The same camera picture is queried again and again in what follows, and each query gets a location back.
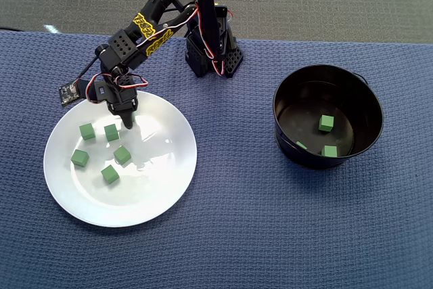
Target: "blue tablecloth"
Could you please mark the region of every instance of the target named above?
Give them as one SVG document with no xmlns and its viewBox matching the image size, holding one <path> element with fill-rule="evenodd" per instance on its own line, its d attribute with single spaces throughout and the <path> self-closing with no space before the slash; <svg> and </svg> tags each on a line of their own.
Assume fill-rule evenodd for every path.
<svg viewBox="0 0 433 289">
<path fill-rule="evenodd" d="M 0 288 L 433 288 L 433 45 L 241 40 L 227 80 L 197 79 L 171 39 L 137 72 L 191 124 L 195 176 L 158 218 L 106 229 L 43 174 L 58 86 L 106 40 L 0 32 Z M 362 74 L 385 112 L 374 147 L 328 171 L 274 139 L 274 91 L 311 64 Z"/>
</svg>

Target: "green cube on plate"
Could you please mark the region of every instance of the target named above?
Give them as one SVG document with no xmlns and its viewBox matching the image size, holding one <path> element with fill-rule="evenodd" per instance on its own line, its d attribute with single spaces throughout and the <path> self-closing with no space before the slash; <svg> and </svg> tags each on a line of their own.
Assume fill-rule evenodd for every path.
<svg viewBox="0 0 433 289">
<path fill-rule="evenodd" d="M 330 132 L 334 127 L 334 117 L 329 115 L 322 115 L 319 123 L 319 130 Z"/>
<path fill-rule="evenodd" d="M 119 139 L 119 132 L 117 131 L 116 125 L 107 125 L 104 129 L 108 141 Z"/>
<path fill-rule="evenodd" d="M 74 165 L 86 167 L 87 161 L 89 160 L 89 154 L 82 150 L 75 149 L 70 160 Z"/>
<path fill-rule="evenodd" d="M 124 163 L 126 163 L 128 160 L 131 159 L 131 154 L 124 146 L 120 146 L 114 152 L 114 157 L 119 164 L 123 165 Z"/>
<path fill-rule="evenodd" d="M 95 130 L 93 130 L 93 126 L 91 123 L 87 123 L 86 125 L 80 126 L 81 137 L 84 140 L 89 140 L 95 137 Z"/>
<path fill-rule="evenodd" d="M 324 146 L 322 149 L 322 156 L 326 157 L 338 157 L 336 146 Z"/>
<path fill-rule="evenodd" d="M 119 174 L 116 172 L 112 165 L 108 165 L 101 171 L 101 173 L 104 179 L 110 184 L 119 178 Z"/>
</svg>

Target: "yellow tape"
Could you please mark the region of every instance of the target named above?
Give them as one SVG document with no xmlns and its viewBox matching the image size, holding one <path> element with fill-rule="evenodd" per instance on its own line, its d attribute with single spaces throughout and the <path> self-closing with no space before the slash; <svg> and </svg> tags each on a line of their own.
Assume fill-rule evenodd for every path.
<svg viewBox="0 0 433 289">
<path fill-rule="evenodd" d="M 154 53 L 161 45 L 165 43 L 169 38 L 172 37 L 174 33 L 171 30 L 167 30 L 162 37 L 160 37 L 158 40 L 154 41 L 149 47 L 146 49 L 147 56 Z"/>
<path fill-rule="evenodd" d="M 150 24 L 140 13 L 138 13 L 137 16 L 135 16 L 133 22 L 136 23 L 138 27 L 140 27 L 141 34 L 145 38 L 152 36 L 156 32 L 152 24 Z"/>
</svg>

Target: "black pot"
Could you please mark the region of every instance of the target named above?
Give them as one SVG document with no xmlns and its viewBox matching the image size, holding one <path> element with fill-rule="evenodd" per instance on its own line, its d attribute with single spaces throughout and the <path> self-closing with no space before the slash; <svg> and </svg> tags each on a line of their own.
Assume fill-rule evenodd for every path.
<svg viewBox="0 0 433 289">
<path fill-rule="evenodd" d="M 328 169 L 363 153 L 384 125 L 382 107 L 367 84 L 347 70 L 326 65 L 304 67 L 284 79 L 275 92 L 273 112 L 279 147 L 310 169 Z M 334 117 L 329 133 L 319 130 L 322 114 Z M 338 157 L 322 156 L 324 146 L 336 146 Z"/>
</svg>

